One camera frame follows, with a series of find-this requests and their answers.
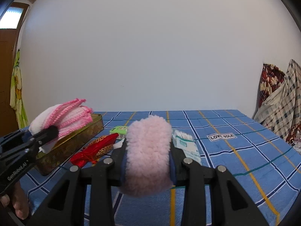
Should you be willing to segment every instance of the brown wooden door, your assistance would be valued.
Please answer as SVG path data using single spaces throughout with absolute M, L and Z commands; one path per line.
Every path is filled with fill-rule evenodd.
M 18 129 L 16 113 L 9 105 L 11 74 L 17 40 L 28 5 L 12 3 L 11 7 L 21 7 L 23 12 L 16 29 L 0 29 L 0 137 Z

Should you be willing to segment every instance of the triangular cutout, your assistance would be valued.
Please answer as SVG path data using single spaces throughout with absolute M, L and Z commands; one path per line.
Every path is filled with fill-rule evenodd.
M 69 188 L 69 180 L 66 180 L 63 185 L 58 189 L 55 195 L 52 197 L 51 201 L 48 203 L 48 207 L 58 211 L 64 209 L 64 204 L 67 196 L 67 191 Z
M 231 181 L 227 181 L 227 187 L 230 195 L 231 206 L 233 211 L 244 209 L 248 207 L 246 200 L 243 196 L 237 191 L 236 187 Z

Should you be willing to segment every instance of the folded towel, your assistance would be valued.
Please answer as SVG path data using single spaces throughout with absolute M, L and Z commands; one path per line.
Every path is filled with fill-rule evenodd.
M 29 131 L 32 135 L 52 125 L 58 127 L 59 130 L 58 138 L 40 147 L 40 151 L 44 153 L 50 152 L 57 140 L 93 121 L 91 117 L 93 110 L 81 105 L 85 101 L 85 99 L 77 98 L 60 105 L 49 107 L 32 121 L 29 126 Z

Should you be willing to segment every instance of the red pouch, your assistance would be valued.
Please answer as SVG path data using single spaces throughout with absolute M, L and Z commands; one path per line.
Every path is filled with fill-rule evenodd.
M 108 136 L 101 136 L 84 147 L 81 152 L 74 154 L 70 161 L 73 165 L 82 168 L 87 162 L 97 163 L 97 159 L 109 153 L 113 149 L 113 144 L 118 137 L 118 133 L 113 133 Z

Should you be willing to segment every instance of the green yellow curtain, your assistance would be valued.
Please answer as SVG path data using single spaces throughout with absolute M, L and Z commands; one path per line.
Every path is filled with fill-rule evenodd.
M 19 67 L 20 49 L 16 54 L 13 74 L 11 76 L 11 99 L 10 106 L 15 110 L 19 128 L 28 126 L 28 119 L 22 102 L 22 80 Z

